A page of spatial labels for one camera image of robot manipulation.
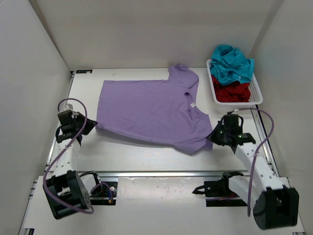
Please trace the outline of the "purple t shirt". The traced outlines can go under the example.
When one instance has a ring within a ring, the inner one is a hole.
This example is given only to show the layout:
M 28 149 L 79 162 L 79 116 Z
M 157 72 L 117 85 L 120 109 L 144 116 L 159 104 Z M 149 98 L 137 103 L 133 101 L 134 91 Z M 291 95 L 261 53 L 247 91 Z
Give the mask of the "purple t shirt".
M 166 80 L 105 80 L 96 121 L 129 138 L 172 146 L 185 154 L 212 148 L 208 114 L 196 106 L 199 77 L 187 66 L 168 68 Z

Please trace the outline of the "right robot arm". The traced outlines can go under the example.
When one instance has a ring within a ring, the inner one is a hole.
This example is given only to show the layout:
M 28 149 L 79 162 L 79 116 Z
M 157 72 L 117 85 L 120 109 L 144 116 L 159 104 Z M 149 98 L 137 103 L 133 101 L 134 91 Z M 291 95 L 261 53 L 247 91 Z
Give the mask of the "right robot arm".
M 244 119 L 231 112 L 218 121 L 207 139 L 220 146 L 229 146 L 249 172 L 225 172 L 220 182 L 225 191 L 238 195 L 246 204 L 261 230 L 297 225 L 299 194 L 287 186 L 259 153 L 260 146 L 250 133 L 243 132 Z

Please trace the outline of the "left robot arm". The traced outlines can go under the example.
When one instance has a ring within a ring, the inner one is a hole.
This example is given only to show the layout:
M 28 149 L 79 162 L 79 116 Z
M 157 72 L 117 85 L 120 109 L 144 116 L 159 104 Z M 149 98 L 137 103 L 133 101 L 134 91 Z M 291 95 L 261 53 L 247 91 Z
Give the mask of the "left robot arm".
M 56 131 L 59 152 L 64 151 L 56 161 L 52 175 L 46 177 L 44 188 L 48 204 L 55 219 L 62 219 L 77 212 L 92 212 L 90 191 L 98 183 L 95 173 L 79 176 L 77 160 L 81 149 L 82 136 L 87 135 L 97 122 L 87 120 L 83 132 L 85 117 L 72 110 L 58 114 L 60 127 Z

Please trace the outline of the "red t shirt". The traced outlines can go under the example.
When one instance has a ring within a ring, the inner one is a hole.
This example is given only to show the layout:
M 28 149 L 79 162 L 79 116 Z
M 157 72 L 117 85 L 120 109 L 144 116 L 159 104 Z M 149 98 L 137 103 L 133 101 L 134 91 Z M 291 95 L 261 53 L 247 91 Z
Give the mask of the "red t shirt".
M 241 84 L 235 81 L 228 85 L 222 85 L 214 76 L 212 76 L 213 87 L 216 99 L 223 103 L 249 102 L 250 90 L 249 83 Z

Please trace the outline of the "white plastic basket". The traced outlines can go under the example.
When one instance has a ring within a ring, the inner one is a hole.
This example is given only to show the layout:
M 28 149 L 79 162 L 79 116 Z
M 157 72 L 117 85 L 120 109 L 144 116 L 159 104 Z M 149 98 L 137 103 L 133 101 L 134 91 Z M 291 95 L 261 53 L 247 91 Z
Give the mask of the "white plastic basket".
M 232 106 L 232 107 L 251 107 L 253 105 L 259 105 L 263 102 L 263 96 L 259 88 L 258 82 L 256 80 L 255 74 L 253 74 L 252 81 L 250 82 L 249 87 L 248 87 L 248 89 L 250 90 L 249 102 L 219 102 L 216 97 L 216 93 L 215 93 L 215 89 L 213 85 L 213 79 L 212 79 L 211 71 L 210 71 L 211 61 L 212 59 L 208 59 L 206 61 L 206 66 L 207 66 L 213 99 L 217 104 L 223 105 L 223 106 Z

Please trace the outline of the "black label sticker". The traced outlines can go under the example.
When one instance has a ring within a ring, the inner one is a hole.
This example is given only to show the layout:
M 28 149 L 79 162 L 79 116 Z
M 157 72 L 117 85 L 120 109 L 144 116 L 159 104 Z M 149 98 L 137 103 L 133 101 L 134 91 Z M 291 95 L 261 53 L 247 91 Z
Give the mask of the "black label sticker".
M 89 74 L 92 73 L 93 70 L 77 70 L 76 74 Z

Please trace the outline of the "teal t shirt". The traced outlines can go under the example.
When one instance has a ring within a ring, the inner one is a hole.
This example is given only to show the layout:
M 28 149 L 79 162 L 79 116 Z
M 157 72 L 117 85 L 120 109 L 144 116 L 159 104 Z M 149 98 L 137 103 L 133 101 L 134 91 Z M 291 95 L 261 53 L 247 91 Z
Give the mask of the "teal t shirt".
M 209 67 L 211 75 L 221 85 L 250 83 L 254 73 L 254 60 L 246 58 L 237 47 L 218 45 L 211 55 Z

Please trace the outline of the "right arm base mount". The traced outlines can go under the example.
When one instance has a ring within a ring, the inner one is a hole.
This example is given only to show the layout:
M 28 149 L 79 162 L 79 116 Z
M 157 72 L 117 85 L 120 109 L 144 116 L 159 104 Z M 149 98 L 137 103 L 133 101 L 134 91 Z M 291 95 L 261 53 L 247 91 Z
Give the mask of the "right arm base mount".
M 229 179 L 234 179 L 235 176 L 245 178 L 239 171 L 224 172 L 219 180 L 204 181 L 203 185 L 196 187 L 192 193 L 204 195 L 206 207 L 246 207 L 246 202 L 229 187 Z

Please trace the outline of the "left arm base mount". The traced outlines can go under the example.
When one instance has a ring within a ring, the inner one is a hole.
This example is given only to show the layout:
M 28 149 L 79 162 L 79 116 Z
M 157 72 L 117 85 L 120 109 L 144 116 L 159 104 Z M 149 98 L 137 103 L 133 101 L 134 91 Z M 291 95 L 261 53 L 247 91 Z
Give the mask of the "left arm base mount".
M 96 171 L 78 173 L 89 192 L 93 206 L 115 206 L 118 191 L 118 178 L 105 176 Z

